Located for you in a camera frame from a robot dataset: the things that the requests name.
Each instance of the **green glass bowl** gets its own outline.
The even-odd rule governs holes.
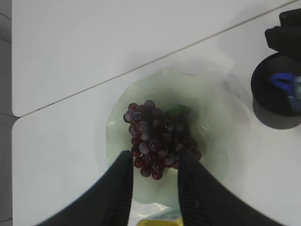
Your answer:
[[[162,70],[129,86],[121,95],[106,123],[106,156],[110,166],[123,150],[131,150],[129,124],[123,115],[130,103],[143,104],[151,99],[162,112],[177,104],[191,108],[191,133],[200,149],[200,162],[221,180],[229,166],[226,144],[229,140],[234,114],[231,97],[222,88],[201,76]],[[139,203],[160,203],[179,209],[177,170],[165,169],[161,180],[144,178],[134,168],[133,199]]]

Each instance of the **gray floor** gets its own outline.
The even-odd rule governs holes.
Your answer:
[[[12,226],[11,0],[0,0],[0,226]]]

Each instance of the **white tabletop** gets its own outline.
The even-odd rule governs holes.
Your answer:
[[[253,114],[250,91],[255,67],[274,53],[264,31],[278,25],[280,12],[295,8],[301,1],[19,119],[12,144],[14,226],[47,219],[106,171],[105,123],[112,108],[127,86],[166,67],[209,73],[228,87],[237,102],[238,126],[221,182],[270,218],[299,226],[301,128],[262,125]],[[129,225],[160,208],[134,202]]]
[[[13,112],[23,116],[290,0],[13,0]]]

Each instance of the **yellow object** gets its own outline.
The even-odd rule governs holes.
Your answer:
[[[184,223],[180,211],[167,209],[140,220],[137,226],[184,226]]]

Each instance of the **bunch of grapes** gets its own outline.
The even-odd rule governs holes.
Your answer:
[[[201,153],[191,136],[187,112],[162,113],[152,100],[143,105],[131,103],[123,115],[132,135],[133,165],[143,177],[160,180],[165,168],[178,169],[179,150],[187,147],[199,161]]]

